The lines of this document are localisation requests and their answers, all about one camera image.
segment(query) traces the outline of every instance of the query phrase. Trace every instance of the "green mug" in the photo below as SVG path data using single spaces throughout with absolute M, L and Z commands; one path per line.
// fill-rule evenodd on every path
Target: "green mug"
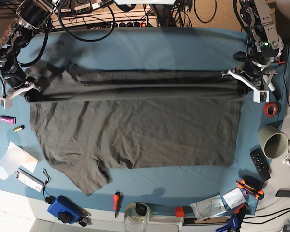
M 267 125 L 258 132 L 258 141 L 265 156 L 276 159 L 285 154 L 290 140 L 276 127 Z

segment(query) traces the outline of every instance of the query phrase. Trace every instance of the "red tape roll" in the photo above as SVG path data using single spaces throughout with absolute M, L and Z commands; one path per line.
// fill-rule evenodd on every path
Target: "red tape roll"
M 278 113 L 278 107 L 275 103 L 266 103 L 263 111 L 267 117 L 274 117 Z

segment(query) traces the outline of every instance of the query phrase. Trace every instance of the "white paper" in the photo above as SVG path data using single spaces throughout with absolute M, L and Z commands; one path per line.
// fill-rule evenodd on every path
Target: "white paper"
M 230 209 L 238 207 L 239 205 L 246 202 L 246 199 L 240 188 L 235 188 L 232 191 L 224 194 L 223 198 L 230 207 Z
M 22 153 L 25 153 L 26 160 L 25 160 L 25 163 L 22 164 L 22 166 L 24 168 L 26 168 L 28 171 L 33 173 L 35 170 L 35 167 L 37 166 L 38 160 L 36 158 L 34 158 L 32 155 L 30 155 L 28 152 L 26 152 L 23 149 L 21 149 L 20 147 L 18 147 L 13 142 L 9 143 L 8 150 L 10 150 L 10 149 L 13 149 L 13 154 L 16 156 L 20 155 Z
M 192 203 L 190 206 L 197 220 L 213 218 L 226 212 L 220 195 Z

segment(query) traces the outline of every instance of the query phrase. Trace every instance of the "red screwdriver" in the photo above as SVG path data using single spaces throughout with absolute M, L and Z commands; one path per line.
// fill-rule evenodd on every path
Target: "red screwdriver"
M 114 213 L 115 213 L 115 218 L 118 216 L 118 202 L 120 198 L 120 192 L 116 192 L 114 195 Z

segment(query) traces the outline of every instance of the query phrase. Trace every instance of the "blue tablecloth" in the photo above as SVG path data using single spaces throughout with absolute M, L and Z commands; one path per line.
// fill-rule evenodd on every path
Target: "blue tablecloth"
M 105 33 L 103 30 L 93 30 L 81 32 L 79 35 L 85 38 L 98 38 Z M 65 33 L 52 33 L 40 64 L 50 62 L 58 67 L 77 64 L 92 70 L 227 70 L 241 64 L 235 62 L 232 56 L 238 51 L 244 51 L 245 36 L 243 33 L 222 29 L 117 28 L 102 41 L 84 43 Z M 44 36 L 36 36 L 26 48 L 22 49 L 18 60 L 26 63 L 35 59 L 43 39 Z M 283 67 L 278 67 L 277 72 L 278 76 L 274 77 L 274 83 L 282 89 Z M 290 61 L 286 78 L 289 86 Z M 284 90 L 279 120 L 283 120 L 286 111 L 285 93 Z M 277 117 L 267 118 L 262 112 L 263 107 L 264 103 L 253 102 L 251 92 L 246 96 L 241 109 L 236 150 L 231 167 L 110 170 L 111 183 L 87 197 L 63 173 L 50 168 L 46 163 L 30 130 L 30 105 L 24 98 L 16 97 L 13 100 L 13 108 L 6 111 L 0 108 L 0 115 L 16 117 L 17 125 L 25 125 L 26 128 L 13 133 L 14 125 L 0 121 L 0 159 L 8 143 L 14 142 L 39 160 L 33 174 L 35 177 L 44 181 L 42 168 L 47 169 L 52 177 L 46 188 L 49 194 L 64 195 L 81 207 L 112 211 L 113 194 L 120 191 L 123 194 L 121 212 L 131 202 L 145 202 L 151 204 L 156 214 L 174 215 L 176 206 L 189 206 L 190 203 L 234 189 L 236 179 L 242 175 L 258 177 L 249 156 L 250 151 L 258 146 L 259 127 L 277 121 Z M 5 181 L 0 179 L 0 190 L 44 199 L 42 193 L 30 189 L 14 176 Z M 257 202 L 251 197 L 249 206 L 250 213 L 253 214 Z

